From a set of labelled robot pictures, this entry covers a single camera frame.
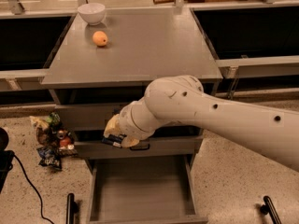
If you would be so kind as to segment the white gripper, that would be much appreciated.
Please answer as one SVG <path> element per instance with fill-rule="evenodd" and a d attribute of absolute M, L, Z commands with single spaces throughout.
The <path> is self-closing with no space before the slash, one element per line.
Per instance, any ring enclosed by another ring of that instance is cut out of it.
<path fill-rule="evenodd" d="M 121 141 L 121 146 L 128 148 L 136 146 L 139 140 L 145 140 L 152 136 L 156 130 L 156 118 L 147 108 L 143 100 L 133 101 L 125 106 L 119 115 L 114 115 L 107 123 L 104 137 L 110 135 L 119 136 L 121 133 L 127 136 Z"/>

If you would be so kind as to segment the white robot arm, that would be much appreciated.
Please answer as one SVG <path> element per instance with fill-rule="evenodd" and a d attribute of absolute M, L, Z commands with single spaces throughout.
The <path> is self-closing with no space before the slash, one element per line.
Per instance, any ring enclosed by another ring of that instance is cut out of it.
<path fill-rule="evenodd" d="M 223 100 L 203 92 L 193 76 L 152 81 L 143 98 L 125 106 L 107 123 L 104 136 L 122 136 L 122 147 L 168 125 L 192 125 L 299 171 L 299 113 Z"/>

